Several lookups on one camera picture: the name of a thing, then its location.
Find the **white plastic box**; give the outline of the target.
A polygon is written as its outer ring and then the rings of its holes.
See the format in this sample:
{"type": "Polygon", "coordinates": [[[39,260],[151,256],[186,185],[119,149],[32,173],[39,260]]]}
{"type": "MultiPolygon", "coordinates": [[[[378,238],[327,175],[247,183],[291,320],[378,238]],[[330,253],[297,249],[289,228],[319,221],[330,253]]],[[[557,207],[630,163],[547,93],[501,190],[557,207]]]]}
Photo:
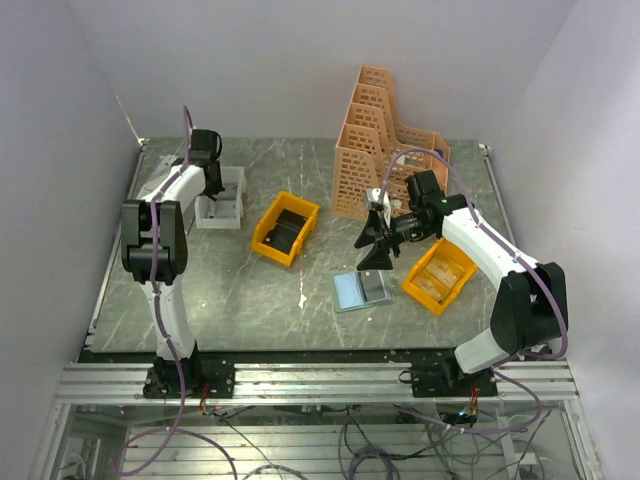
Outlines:
{"type": "Polygon", "coordinates": [[[223,166],[224,191],[215,199],[201,195],[195,199],[195,225],[201,230],[240,230],[244,217],[243,198],[247,190],[244,168],[223,166]]]}

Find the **green card holder wallet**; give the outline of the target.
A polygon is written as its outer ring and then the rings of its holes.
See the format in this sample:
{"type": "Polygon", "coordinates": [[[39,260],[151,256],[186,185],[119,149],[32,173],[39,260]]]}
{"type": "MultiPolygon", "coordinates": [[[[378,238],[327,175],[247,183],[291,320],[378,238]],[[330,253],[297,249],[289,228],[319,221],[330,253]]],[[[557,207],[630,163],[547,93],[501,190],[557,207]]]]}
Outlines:
{"type": "Polygon", "coordinates": [[[336,313],[373,308],[395,301],[386,271],[354,271],[334,275],[331,280],[336,313]]]}

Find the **yellow bin with boxes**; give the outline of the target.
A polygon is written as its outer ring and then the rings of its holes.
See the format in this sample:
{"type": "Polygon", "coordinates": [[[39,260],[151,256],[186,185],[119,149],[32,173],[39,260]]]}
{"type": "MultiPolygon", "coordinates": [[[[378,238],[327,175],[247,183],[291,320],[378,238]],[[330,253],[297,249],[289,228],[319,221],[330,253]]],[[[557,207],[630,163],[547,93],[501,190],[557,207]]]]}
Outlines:
{"type": "Polygon", "coordinates": [[[441,238],[413,266],[401,288],[432,314],[441,315],[477,270],[459,247],[441,238]]]}

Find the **yellow bin with black item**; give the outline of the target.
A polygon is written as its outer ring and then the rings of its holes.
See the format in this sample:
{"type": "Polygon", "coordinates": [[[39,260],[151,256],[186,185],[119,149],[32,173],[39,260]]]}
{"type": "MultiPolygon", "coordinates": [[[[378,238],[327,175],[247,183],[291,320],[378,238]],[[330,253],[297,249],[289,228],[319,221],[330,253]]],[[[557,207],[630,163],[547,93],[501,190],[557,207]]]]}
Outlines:
{"type": "Polygon", "coordinates": [[[254,229],[252,251],[291,267],[317,226],[319,210],[316,203],[279,192],[254,229]]]}

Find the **peach plastic file organizer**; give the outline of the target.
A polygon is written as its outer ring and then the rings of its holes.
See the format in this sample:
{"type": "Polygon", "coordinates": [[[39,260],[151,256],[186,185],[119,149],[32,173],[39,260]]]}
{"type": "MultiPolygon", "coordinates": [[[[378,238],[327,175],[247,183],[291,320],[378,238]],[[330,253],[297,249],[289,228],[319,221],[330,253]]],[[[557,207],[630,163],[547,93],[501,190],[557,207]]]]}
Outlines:
{"type": "Polygon", "coordinates": [[[417,147],[450,159],[451,149],[440,133],[401,122],[392,73],[361,66],[336,143],[331,212],[364,220],[365,190],[381,187],[395,155],[417,147]]]}

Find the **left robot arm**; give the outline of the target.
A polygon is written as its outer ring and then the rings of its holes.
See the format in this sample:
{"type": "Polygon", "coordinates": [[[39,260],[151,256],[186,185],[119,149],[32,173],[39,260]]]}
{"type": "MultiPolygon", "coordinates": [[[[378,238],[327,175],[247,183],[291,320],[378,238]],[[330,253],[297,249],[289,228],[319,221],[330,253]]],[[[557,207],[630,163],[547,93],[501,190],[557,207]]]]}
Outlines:
{"type": "Polygon", "coordinates": [[[143,387],[149,399],[192,397],[204,385],[182,289],[188,264],[184,214],[196,198],[223,190],[221,153],[219,133],[190,128],[185,156],[154,190],[122,206],[122,265],[143,290],[156,332],[156,353],[143,387]]]}

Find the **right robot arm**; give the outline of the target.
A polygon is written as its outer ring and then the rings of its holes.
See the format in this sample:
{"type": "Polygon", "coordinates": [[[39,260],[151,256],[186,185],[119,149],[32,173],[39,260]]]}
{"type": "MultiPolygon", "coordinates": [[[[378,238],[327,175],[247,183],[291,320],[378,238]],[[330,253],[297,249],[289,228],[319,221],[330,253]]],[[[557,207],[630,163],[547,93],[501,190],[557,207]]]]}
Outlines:
{"type": "Polygon", "coordinates": [[[550,340],[567,340],[566,282],[558,264],[540,263],[517,250],[464,195],[446,195],[433,172],[411,175],[405,184],[409,211],[398,217],[391,215],[386,193],[366,191],[368,217],[354,246],[370,251],[358,270],[390,270],[402,243],[437,236],[461,250],[496,290],[489,326],[457,346],[455,362],[440,373],[448,393],[465,394],[475,385],[477,372],[518,353],[550,340]]]}

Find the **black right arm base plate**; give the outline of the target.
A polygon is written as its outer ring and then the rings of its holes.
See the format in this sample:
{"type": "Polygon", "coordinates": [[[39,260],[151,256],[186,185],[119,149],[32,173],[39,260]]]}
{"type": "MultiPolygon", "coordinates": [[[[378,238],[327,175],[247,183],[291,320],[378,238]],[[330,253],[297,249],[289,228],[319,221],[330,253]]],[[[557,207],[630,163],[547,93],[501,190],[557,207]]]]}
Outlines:
{"type": "Polygon", "coordinates": [[[489,369],[467,374],[452,350],[427,350],[401,371],[398,380],[409,385],[414,398],[493,397],[498,391],[489,369]]]}

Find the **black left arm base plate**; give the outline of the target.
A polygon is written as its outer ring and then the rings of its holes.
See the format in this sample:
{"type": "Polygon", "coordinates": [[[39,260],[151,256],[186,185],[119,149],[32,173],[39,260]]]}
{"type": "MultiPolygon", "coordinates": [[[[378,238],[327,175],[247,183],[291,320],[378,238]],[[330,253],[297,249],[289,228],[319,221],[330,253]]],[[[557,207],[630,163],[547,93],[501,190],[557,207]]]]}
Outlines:
{"type": "Polygon", "coordinates": [[[179,363],[155,359],[142,387],[145,399],[231,398],[235,370],[211,359],[182,359],[179,363]]]}

